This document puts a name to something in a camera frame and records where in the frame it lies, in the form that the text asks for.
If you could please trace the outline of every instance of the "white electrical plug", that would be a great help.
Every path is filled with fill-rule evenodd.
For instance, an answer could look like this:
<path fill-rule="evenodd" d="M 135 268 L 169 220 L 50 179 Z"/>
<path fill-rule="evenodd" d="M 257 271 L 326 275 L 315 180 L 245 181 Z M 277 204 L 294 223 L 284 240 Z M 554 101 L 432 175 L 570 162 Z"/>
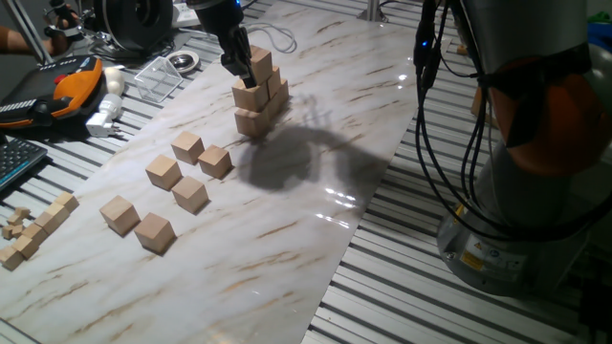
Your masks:
<path fill-rule="evenodd" d="M 85 127 L 89 134 L 95 138 L 107 138 L 111 135 L 116 135 L 119 128 L 113 124 L 113 119 L 117 118 L 120 113 L 123 100 L 121 97 L 108 94 L 99 104 L 98 113 L 87 120 Z"/>

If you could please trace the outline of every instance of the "marble surface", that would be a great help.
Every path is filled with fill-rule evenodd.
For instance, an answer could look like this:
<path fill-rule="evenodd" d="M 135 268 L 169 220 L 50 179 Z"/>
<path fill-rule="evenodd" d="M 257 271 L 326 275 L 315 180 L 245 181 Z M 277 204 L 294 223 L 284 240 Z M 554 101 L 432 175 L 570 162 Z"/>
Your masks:
<path fill-rule="evenodd" d="M 0 269 L 0 317 L 44 343 L 301 340 L 416 108 L 414 32 L 286 3 L 261 21 L 297 39 L 273 53 L 292 97 L 271 133 L 236 133 L 235 78 L 213 63 L 79 189 L 29 262 Z M 262 32 L 251 43 L 272 49 Z M 144 172 L 183 130 L 235 166 L 219 181 L 179 162 L 211 199 L 195 216 Z M 98 210 L 118 194 L 172 223 L 164 256 L 107 227 Z"/>

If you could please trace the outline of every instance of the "wooden block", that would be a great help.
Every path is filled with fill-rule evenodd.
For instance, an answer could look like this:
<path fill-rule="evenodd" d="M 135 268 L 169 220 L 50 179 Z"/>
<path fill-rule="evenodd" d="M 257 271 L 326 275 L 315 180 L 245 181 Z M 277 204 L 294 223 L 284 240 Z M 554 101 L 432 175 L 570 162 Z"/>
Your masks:
<path fill-rule="evenodd" d="M 99 212 L 102 214 L 106 224 L 120 236 L 124 236 L 141 221 L 134 205 L 129 203 L 122 196 L 117 196 L 112 199 L 109 203 L 105 204 Z"/>
<path fill-rule="evenodd" d="M 216 145 L 211 145 L 198 158 L 202 172 L 214 178 L 221 178 L 231 167 L 230 152 Z"/>
<path fill-rule="evenodd" d="M 208 202 L 208 193 L 204 184 L 191 177 L 181 179 L 172 187 L 172 193 L 176 203 L 192 214 L 195 214 Z"/>
<path fill-rule="evenodd" d="M 172 141 L 172 150 L 176 159 L 195 164 L 200 154 L 204 152 L 204 144 L 199 136 L 183 132 Z"/>
<path fill-rule="evenodd" d="M 233 101 L 236 106 L 253 112 L 261 112 L 266 106 L 266 103 L 268 103 L 268 100 L 270 100 L 270 95 L 268 95 L 268 84 L 267 81 L 264 82 L 266 82 L 265 85 L 247 89 L 242 80 L 236 81 L 233 87 L 231 87 Z"/>
<path fill-rule="evenodd" d="M 179 164 L 163 155 L 155 158 L 153 162 L 146 166 L 146 174 L 153 185 L 166 191 L 169 191 L 183 177 Z"/>
<path fill-rule="evenodd" d="M 12 239 L 12 226 L 11 225 L 2 227 L 2 237 L 7 240 Z"/>
<path fill-rule="evenodd" d="M 21 253 L 21 255 L 26 259 L 30 259 L 30 257 L 32 257 L 38 251 L 38 245 L 36 242 L 25 235 L 22 235 L 19 239 L 17 239 L 17 241 L 12 244 L 12 248 L 19 251 L 19 253 Z"/>
<path fill-rule="evenodd" d="M 23 225 L 13 226 L 11 233 L 13 238 L 19 238 L 23 234 Z"/>
<path fill-rule="evenodd" d="M 157 254 L 164 254 L 176 238 L 170 222 L 153 213 L 146 215 L 134 228 L 134 232 L 142 247 Z"/>
<path fill-rule="evenodd" d="M 287 82 L 287 79 L 281 79 L 278 92 L 268 103 L 270 120 L 280 114 L 287 100 L 289 100 L 289 82 Z"/>
<path fill-rule="evenodd" d="M 43 212 L 34 220 L 34 223 L 41 226 L 47 235 L 51 235 L 61 225 L 61 222 L 50 214 Z"/>
<path fill-rule="evenodd" d="M 70 213 L 75 211 L 75 209 L 78 207 L 77 197 L 66 191 L 62 192 L 61 195 L 55 199 L 54 203 L 63 205 Z"/>
<path fill-rule="evenodd" d="M 21 233 L 23 236 L 27 236 L 32 239 L 38 246 L 42 244 L 42 242 L 47 239 L 47 232 L 37 224 L 29 225 L 24 231 Z"/>
<path fill-rule="evenodd" d="M 280 68 L 278 66 L 272 67 L 272 76 L 268 79 L 268 94 L 270 95 L 270 99 L 276 95 L 278 89 L 280 88 Z"/>
<path fill-rule="evenodd" d="M 4 247 L 0 249 L 0 263 L 9 271 L 16 269 L 21 262 L 23 262 L 23 256 L 18 250 L 13 247 Z"/>
<path fill-rule="evenodd" d="M 457 47 L 457 53 L 463 56 L 467 56 L 468 55 L 468 48 L 466 48 L 466 46 L 459 46 Z"/>
<path fill-rule="evenodd" d="M 64 205 L 57 203 L 49 205 L 45 212 L 51 215 L 60 225 L 70 216 L 70 211 Z"/>
<path fill-rule="evenodd" d="M 26 219 L 28 216 L 30 216 L 30 210 L 25 206 L 18 206 L 14 213 L 22 219 Z"/>
<path fill-rule="evenodd" d="M 10 215 L 9 219 L 7 220 L 7 222 L 11 226 L 21 225 L 21 224 L 23 224 L 23 218 L 19 217 L 19 215 L 17 215 L 17 214 L 12 214 L 12 215 Z"/>
<path fill-rule="evenodd" d="M 259 138 L 264 135 L 270 125 L 268 106 L 260 113 L 238 109 L 234 116 L 238 133 L 251 138 Z"/>
<path fill-rule="evenodd" d="M 257 85 L 263 85 L 272 75 L 272 53 L 259 47 L 251 46 L 251 68 Z"/>
<path fill-rule="evenodd" d="M 471 113 L 478 117 L 480 113 L 480 104 L 482 103 L 482 89 L 478 87 L 476 90 L 476 95 L 474 96 L 474 101 L 471 104 Z M 497 118 L 491 118 L 491 114 L 487 113 L 485 117 L 485 122 L 491 124 L 493 128 L 499 129 L 499 124 L 497 123 Z"/>

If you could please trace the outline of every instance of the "clear plastic box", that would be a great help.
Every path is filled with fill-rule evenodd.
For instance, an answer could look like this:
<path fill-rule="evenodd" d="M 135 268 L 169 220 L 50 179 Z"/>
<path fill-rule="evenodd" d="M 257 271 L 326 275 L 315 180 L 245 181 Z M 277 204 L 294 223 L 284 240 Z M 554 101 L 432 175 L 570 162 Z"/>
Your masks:
<path fill-rule="evenodd" d="M 142 99 L 161 102 L 183 82 L 183 77 L 165 57 L 158 57 L 134 78 Z"/>

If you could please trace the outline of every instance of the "warning label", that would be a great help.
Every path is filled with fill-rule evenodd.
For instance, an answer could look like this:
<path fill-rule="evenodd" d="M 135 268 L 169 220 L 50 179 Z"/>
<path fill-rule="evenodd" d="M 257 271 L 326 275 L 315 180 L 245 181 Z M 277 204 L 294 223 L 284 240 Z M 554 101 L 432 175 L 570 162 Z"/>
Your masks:
<path fill-rule="evenodd" d="M 461 261 L 472 269 L 505 281 L 515 281 L 518 278 L 526 259 L 526 255 L 493 247 L 473 235 L 461 255 Z"/>

